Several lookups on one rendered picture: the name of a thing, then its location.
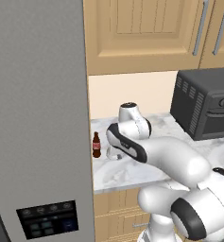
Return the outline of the black countertop oven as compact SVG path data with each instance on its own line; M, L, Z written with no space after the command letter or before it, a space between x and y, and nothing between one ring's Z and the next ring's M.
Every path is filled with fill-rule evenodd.
M180 70L170 114L194 140L224 137L224 68Z

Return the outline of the grey fridge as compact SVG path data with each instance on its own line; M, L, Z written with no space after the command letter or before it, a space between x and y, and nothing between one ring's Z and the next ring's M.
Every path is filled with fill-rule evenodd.
M78 229L27 239L64 201ZM0 242L95 242L82 0L0 0Z

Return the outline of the tan wooden drawer front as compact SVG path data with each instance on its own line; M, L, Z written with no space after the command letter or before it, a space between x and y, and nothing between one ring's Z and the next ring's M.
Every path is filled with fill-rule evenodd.
M94 195L95 216L139 210L138 188Z
M149 214L112 214L95 218L95 242L136 242L146 228L133 228L132 224L148 223Z

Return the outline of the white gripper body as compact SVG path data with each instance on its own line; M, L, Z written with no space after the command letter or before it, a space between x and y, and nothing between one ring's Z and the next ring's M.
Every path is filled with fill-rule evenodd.
M112 161L121 160L124 157L123 152L113 146L107 148L107 157Z

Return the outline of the brown cola bottle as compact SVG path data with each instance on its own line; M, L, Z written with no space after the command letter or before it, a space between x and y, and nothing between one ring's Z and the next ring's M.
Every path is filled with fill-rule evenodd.
M101 145L100 145L100 139L97 131L94 133L94 139L93 139L93 156L95 158L99 158L101 156Z

